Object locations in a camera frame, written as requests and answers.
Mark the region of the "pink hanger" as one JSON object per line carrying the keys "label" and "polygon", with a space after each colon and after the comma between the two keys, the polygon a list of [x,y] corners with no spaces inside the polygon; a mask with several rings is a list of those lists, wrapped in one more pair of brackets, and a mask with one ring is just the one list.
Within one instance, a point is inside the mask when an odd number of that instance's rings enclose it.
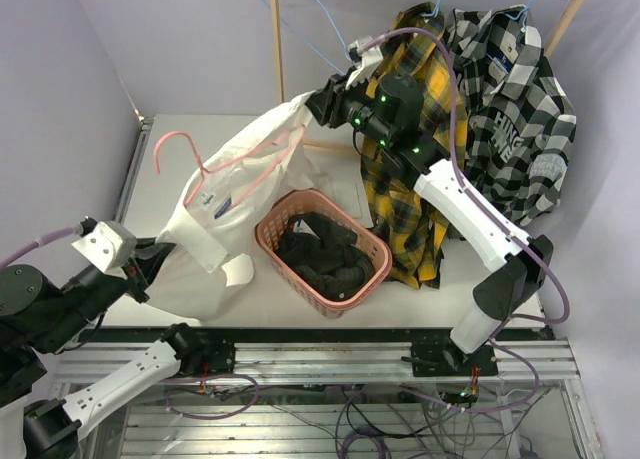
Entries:
{"label": "pink hanger", "polygon": [[[232,158],[231,160],[214,167],[213,169],[207,168],[204,164],[204,161],[202,160],[198,149],[192,139],[192,137],[184,132],[184,131],[172,131],[169,132],[165,135],[163,135],[155,144],[154,146],[154,151],[153,151],[153,160],[154,160],[154,167],[156,170],[156,173],[158,175],[161,174],[161,167],[160,167],[160,151],[162,149],[162,147],[164,146],[164,144],[172,139],[173,137],[183,137],[184,139],[187,140],[188,144],[189,144],[189,148],[191,150],[191,153],[195,159],[197,168],[196,168],[196,172],[198,173],[198,177],[199,177],[199,181],[197,182],[196,186],[191,190],[190,194],[188,196],[186,196],[183,201],[182,204],[184,205],[184,207],[188,207],[189,204],[193,201],[194,197],[197,195],[197,193],[199,192],[199,190],[201,189],[202,185],[205,182],[205,178],[207,175],[212,175],[212,174],[216,174],[219,171],[222,171],[223,169],[226,169],[238,162],[243,161],[245,158],[248,158],[251,155],[257,154],[259,152],[262,152],[264,149],[267,149],[271,146],[275,147],[275,146],[280,146],[281,144],[284,143],[285,139],[288,139],[292,134],[294,133],[302,133],[304,131],[304,127],[303,126],[299,126],[295,129],[290,129],[290,130],[285,130],[284,132],[282,132],[277,139],[275,140],[270,140],[267,141],[266,143],[261,143],[259,145],[257,145],[256,147],[250,149],[248,152],[246,152],[245,154],[236,156],[234,158]],[[288,154],[290,151],[294,150],[298,144],[301,142],[302,140],[302,136],[299,136],[297,139],[295,139],[292,143],[290,143],[282,152],[281,154],[278,156],[278,158],[272,163],[272,165],[262,174],[260,175],[255,181],[254,183],[246,190],[246,192],[234,203],[231,204],[231,208],[235,208],[237,207],[243,200],[245,200],[252,192],[253,190],[266,178],[267,175],[269,175],[271,173],[271,171],[275,168],[276,165],[280,164],[283,160],[284,160],[284,156],[286,154]]]}

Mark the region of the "blue wire hanger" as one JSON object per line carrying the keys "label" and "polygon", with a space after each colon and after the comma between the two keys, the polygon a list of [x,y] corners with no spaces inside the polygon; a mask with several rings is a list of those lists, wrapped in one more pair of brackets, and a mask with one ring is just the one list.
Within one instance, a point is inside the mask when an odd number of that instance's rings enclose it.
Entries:
{"label": "blue wire hanger", "polygon": [[324,0],[260,0],[276,17],[281,38],[290,33],[332,71],[344,72],[347,41]]}

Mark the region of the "dark pinstriped shirt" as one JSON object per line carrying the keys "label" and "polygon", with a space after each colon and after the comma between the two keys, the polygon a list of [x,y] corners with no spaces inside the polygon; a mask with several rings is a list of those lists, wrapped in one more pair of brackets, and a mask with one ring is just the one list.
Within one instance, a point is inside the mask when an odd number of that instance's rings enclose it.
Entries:
{"label": "dark pinstriped shirt", "polygon": [[343,302],[373,277],[374,265],[355,244],[358,236],[328,216],[291,216],[280,236],[277,256],[322,297]]}

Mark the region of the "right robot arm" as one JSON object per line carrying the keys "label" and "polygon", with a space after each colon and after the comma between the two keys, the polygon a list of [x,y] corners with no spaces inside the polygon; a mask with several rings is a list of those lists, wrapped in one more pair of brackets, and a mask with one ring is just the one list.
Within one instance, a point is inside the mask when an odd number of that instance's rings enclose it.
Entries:
{"label": "right robot arm", "polygon": [[440,352],[448,372],[465,373],[476,362],[475,351],[544,284],[552,243],[515,226],[457,171],[432,131],[420,125],[423,94],[412,77],[387,74],[368,96],[365,85],[335,74],[306,105],[319,125],[348,124],[373,139],[389,174],[441,212],[487,268],[488,277],[472,291],[472,306]]}

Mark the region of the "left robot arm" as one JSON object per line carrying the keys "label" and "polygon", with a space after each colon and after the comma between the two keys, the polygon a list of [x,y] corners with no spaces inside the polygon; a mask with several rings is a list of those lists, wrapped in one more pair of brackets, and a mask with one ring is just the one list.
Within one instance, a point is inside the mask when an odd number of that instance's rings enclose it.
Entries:
{"label": "left robot arm", "polygon": [[90,265],[56,287],[37,268],[1,271],[1,455],[69,458],[104,419],[149,387],[174,375],[192,376],[204,364],[204,345],[185,323],[169,327],[147,350],[100,381],[66,396],[31,402],[46,373],[39,357],[62,351],[90,322],[130,293],[146,290],[173,247],[138,240],[113,277]]}

